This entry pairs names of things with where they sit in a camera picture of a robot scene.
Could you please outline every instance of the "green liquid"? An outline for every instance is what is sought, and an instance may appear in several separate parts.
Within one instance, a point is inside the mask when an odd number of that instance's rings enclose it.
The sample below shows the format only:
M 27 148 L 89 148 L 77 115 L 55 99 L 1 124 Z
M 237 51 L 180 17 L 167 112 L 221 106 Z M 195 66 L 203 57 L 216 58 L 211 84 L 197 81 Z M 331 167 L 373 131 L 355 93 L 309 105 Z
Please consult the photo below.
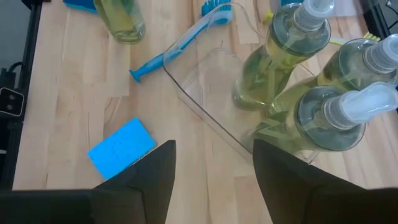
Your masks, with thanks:
M 396 84 L 397 72 L 378 74 L 370 70 L 363 61 L 363 52 L 375 42 L 358 39 L 339 49 L 315 78 L 303 80 L 280 94 L 267 105 L 266 116 L 272 116 L 293 107 L 296 102 L 315 86 L 331 85 L 342 92 L 363 90 L 374 82 Z
M 315 87 L 288 111 L 275 114 L 261 123 L 253 138 L 265 140 L 291 154 L 301 150 L 346 151 L 361 140 L 364 124 L 342 130 L 325 118 L 323 104 L 341 95 L 332 86 Z
M 94 0 L 94 4 L 118 42 L 135 44 L 143 38 L 144 19 L 135 0 Z
M 244 110 L 262 110 L 283 91 L 300 62 L 323 49 L 330 38 L 327 21 L 319 30 L 304 32 L 292 17 L 298 4 L 277 11 L 267 42 L 254 51 L 243 65 L 242 77 L 233 89 L 235 105 Z

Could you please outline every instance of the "clear plastic bin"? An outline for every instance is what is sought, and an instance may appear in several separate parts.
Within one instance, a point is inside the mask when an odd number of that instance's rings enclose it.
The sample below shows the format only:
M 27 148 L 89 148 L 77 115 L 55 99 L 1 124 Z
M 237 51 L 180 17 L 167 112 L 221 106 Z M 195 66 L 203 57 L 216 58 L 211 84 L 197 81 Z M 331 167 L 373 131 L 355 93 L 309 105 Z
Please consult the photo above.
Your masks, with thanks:
M 251 143 L 247 136 L 264 119 L 260 111 L 245 111 L 235 107 L 231 91 L 241 77 L 243 62 L 265 42 L 266 30 L 256 30 L 255 19 L 248 16 L 240 4 L 232 6 L 233 19 L 227 24 L 217 24 L 216 10 L 201 18 L 187 33 L 164 54 L 164 68 L 175 82 L 177 92 L 191 109 L 204 119 L 240 155 L 252 161 Z M 195 31 L 204 23 L 210 23 L 189 45 Z M 286 89 L 300 80 L 314 77 L 304 66 L 295 68 Z M 311 162 L 317 152 L 308 151 L 297 155 Z

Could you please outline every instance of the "sponge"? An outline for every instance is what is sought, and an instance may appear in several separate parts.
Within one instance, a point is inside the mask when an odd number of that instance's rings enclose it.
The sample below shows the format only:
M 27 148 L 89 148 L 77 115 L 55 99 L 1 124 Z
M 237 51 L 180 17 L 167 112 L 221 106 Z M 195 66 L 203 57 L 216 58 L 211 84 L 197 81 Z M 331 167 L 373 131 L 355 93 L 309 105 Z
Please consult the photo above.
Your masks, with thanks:
M 82 9 L 97 13 L 97 10 L 94 6 L 94 0 L 63 0 L 63 3 L 74 9 Z
M 155 141 L 139 119 L 134 118 L 87 154 L 101 175 L 110 179 L 144 157 L 155 146 Z

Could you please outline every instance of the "wooden table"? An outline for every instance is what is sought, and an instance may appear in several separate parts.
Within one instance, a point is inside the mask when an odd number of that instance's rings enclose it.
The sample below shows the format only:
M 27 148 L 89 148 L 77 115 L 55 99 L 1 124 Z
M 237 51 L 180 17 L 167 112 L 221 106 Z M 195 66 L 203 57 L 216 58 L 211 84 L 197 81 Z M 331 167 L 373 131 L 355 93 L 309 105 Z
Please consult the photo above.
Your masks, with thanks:
M 251 0 L 239 2 L 257 18 Z M 160 69 L 141 84 L 128 74 L 186 32 L 200 18 L 202 0 L 140 4 L 147 33 L 133 46 L 115 43 L 94 14 L 61 1 L 44 4 L 14 189 L 95 187 L 104 180 L 87 151 L 138 117 L 159 144 L 177 140 L 167 223 L 272 223 L 250 163 L 177 98 L 166 73 Z M 334 37 L 366 31 L 360 17 L 330 23 Z M 317 73 L 332 53 L 323 51 L 305 66 Z M 373 119 L 358 147 L 322 153 L 315 165 L 362 187 L 397 187 L 397 137 L 394 111 Z

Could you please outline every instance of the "spray bottle nozzle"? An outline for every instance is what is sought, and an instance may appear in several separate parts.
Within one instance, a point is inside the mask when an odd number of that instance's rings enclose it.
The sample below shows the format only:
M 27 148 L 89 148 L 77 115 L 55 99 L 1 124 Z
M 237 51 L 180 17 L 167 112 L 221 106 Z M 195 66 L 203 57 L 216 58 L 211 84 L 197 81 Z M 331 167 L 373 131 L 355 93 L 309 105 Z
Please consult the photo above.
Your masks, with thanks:
M 333 13 L 334 0 L 304 0 L 294 12 L 296 26 L 305 31 L 315 31 Z
M 376 82 L 361 91 L 349 91 L 324 104 L 325 117 L 336 128 L 350 129 L 373 116 L 398 108 L 398 91 L 394 86 Z
M 390 73 L 397 69 L 398 34 L 392 34 L 366 49 L 364 61 L 371 69 L 379 73 Z

